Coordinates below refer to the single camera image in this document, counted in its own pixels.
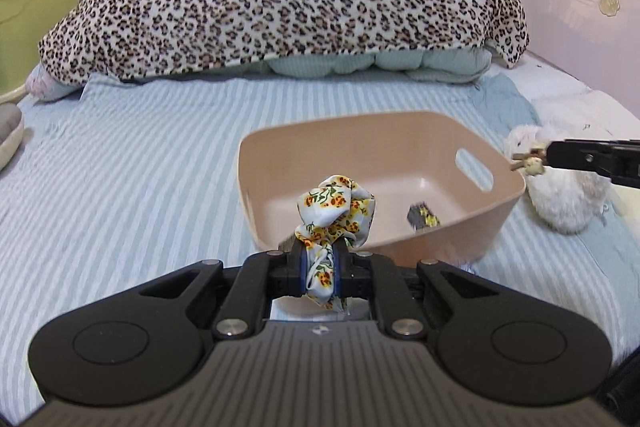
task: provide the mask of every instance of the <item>round pad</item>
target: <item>round pad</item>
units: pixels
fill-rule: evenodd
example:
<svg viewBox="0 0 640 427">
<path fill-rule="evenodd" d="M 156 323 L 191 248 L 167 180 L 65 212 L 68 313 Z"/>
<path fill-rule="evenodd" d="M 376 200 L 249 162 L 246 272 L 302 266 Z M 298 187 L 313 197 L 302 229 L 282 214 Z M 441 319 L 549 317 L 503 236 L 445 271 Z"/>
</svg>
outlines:
<svg viewBox="0 0 640 427">
<path fill-rule="evenodd" d="M 80 331 L 74 350 L 87 362 L 115 364 L 135 359 L 148 343 L 148 333 L 136 324 L 105 322 Z"/>
<path fill-rule="evenodd" d="M 13 103 L 0 105 L 0 171 L 14 157 L 24 134 L 22 111 Z"/>
<path fill-rule="evenodd" d="M 503 357 L 520 363 L 551 362 L 566 349 L 562 333 L 537 322 L 505 324 L 494 331 L 492 342 Z"/>
</svg>

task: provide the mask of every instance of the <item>green plastic bin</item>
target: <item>green plastic bin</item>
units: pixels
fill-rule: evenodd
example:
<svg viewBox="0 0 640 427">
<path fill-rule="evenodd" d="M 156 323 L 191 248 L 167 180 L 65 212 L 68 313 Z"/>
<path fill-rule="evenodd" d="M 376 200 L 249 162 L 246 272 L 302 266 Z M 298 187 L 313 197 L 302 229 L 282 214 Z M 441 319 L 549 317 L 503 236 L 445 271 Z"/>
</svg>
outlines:
<svg viewBox="0 0 640 427">
<path fill-rule="evenodd" d="M 0 101 L 19 98 L 40 60 L 38 42 L 78 1 L 0 0 Z"/>
</svg>

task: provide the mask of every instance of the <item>storage box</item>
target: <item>storage box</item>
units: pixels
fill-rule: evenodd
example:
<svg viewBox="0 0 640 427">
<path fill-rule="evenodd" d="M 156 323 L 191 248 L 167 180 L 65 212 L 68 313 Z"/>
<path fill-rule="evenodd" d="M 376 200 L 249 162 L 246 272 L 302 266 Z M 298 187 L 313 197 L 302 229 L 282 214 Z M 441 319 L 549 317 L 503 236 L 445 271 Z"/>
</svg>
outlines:
<svg viewBox="0 0 640 427">
<path fill-rule="evenodd" d="M 79 0 L 0 0 L 0 97 L 18 91 L 36 66 L 38 42 Z"/>
<path fill-rule="evenodd" d="M 489 190 L 458 167 L 461 150 L 491 173 Z M 293 232 L 301 223 L 296 199 L 332 174 L 356 180 L 375 196 L 362 250 L 388 255 L 399 266 L 478 259 L 526 188 L 497 150 L 438 113 L 367 114 L 262 129 L 242 140 L 238 158 L 241 201 L 261 250 L 276 250 Z M 415 232 L 407 214 L 422 202 L 441 224 Z"/>
</svg>

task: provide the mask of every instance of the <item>gray cushion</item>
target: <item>gray cushion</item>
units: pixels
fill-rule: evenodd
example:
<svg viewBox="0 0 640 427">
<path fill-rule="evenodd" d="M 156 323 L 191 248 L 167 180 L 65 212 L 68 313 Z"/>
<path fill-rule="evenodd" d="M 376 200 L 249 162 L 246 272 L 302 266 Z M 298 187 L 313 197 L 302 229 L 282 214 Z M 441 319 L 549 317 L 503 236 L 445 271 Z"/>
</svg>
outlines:
<svg viewBox="0 0 640 427">
<path fill-rule="evenodd" d="M 0 171 L 9 163 L 22 142 L 24 120 L 17 105 L 0 105 Z"/>
<path fill-rule="evenodd" d="M 3 103 L 0 105 L 0 143 L 4 142 L 9 135 L 20 125 L 22 111 L 17 105 Z"/>
</svg>

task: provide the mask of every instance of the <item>leopard print comforter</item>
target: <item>leopard print comforter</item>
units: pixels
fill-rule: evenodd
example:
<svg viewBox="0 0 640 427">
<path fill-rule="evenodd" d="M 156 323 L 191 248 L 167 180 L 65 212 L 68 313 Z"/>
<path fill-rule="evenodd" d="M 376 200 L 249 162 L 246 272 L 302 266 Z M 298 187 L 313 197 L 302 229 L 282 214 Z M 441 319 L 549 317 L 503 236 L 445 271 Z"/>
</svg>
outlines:
<svg viewBox="0 0 640 427">
<path fill-rule="evenodd" d="M 68 86 L 304 54 L 444 50 L 491 42 L 513 66 L 529 43 L 518 0 L 83 0 L 39 44 Z"/>
</svg>

